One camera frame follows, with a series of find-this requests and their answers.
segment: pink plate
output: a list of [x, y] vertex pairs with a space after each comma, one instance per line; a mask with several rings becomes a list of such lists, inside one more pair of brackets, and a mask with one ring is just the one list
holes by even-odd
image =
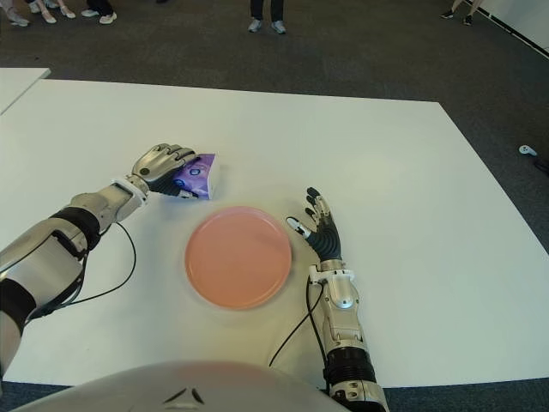
[[291, 264], [290, 241], [281, 225], [245, 206], [211, 215], [185, 251], [187, 276], [196, 291], [232, 309], [261, 305], [276, 294]]

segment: person's leg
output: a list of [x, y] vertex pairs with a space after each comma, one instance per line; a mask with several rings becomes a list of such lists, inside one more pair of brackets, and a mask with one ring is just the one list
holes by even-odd
[[42, 0], [36, 0], [34, 3], [40, 8], [40, 12], [42, 13], [42, 17], [44, 17], [44, 20], [46, 20], [50, 24], [57, 22], [57, 20], [55, 20], [55, 17], [50, 14]]
[[61, 14], [70, 19], [74, 19], [76, 15], [67, 7], [63, 0], [57, 0], [59, 7], [61, 8]]
[[263, 20], [263, 0], [250, 0], [250, 13], [256, 20]]
[[473, 4], [471, 5], [471, 11], [469, 11], [469, 15], [474, 15], [474, 12], [477, 11], [482, 2], [484, 2], [484, 0], [474, 0]]
[[457, 9], [457, 6], [459, 6], [461, 3], [463, 2], [463, 0], [455, 0], [454, 1], [454, 4], [452, 4], [452, 11], [455, 12], [455, 9]]
[[14, 26], [26, 27], [28, 26], [28, 20], [19, 15], [17, 9], [14, 6], [14, 0], [0, 0], [0, 6], [4, 13]]
[[0, 7], [8, 13], [8, 10], [14, 7], [14, 0], [0, 0]]
[[284, 0], [271, 0], [271, 20], [284, 20]]
[[113, 13], [112, 6], [108, 0], [87, 0], [87, 6], [91, 10], [97, 11], [101, 16], [112, 15]]

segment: purple package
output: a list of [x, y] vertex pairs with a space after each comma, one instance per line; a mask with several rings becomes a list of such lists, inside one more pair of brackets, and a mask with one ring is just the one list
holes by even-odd
[[198, 159], [184, 166], [173, 177], [173, 183], [199, 199], [211, 199], [217, 183], [215, 154], [199, 154]]

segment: small white object on floor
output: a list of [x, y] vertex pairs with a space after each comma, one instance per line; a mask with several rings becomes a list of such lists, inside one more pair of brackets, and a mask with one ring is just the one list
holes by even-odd
[[518, 148], [518, 151], [521, 152], [523, 155], [538, 155], [537, 152], [529, 147], [527, 144], [523, 144], [520, 148]]

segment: black pants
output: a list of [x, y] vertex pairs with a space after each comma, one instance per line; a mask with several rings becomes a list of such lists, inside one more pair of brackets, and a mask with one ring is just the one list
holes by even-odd
[[112, 6], [109, 0], [87, 0], [87, 6], [91, 10], [97, 11], [100, 15], [112, 14]]
[[[250, 0], [251, 16], [254, 19], [263, 20], [263, 0]], [[273, 21], [284, 20], [284, 0], [271, 0], [271, 19]]]

